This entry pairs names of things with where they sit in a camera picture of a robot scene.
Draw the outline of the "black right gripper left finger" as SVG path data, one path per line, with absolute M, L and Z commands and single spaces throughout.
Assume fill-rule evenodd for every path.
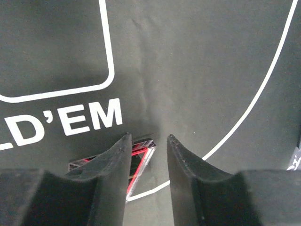
M 42 169 L 2 169 L 3 226 L 120 226 L 123 224 L 132 136 L 60 177 Z

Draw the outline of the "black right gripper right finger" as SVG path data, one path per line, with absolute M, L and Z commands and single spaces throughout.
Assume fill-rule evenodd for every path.
M 301 173 L 273 169 L 224 172 L 167 138 L 176 226 L 298 226 Z

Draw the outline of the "red triangular acrylic marker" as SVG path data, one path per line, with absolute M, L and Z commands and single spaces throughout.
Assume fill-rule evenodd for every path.
M 81 200 L 125 203 L 155 149 L 150 138 L 133 142 L 126 135 L 103 153 L 70 162 L 68 190 Z

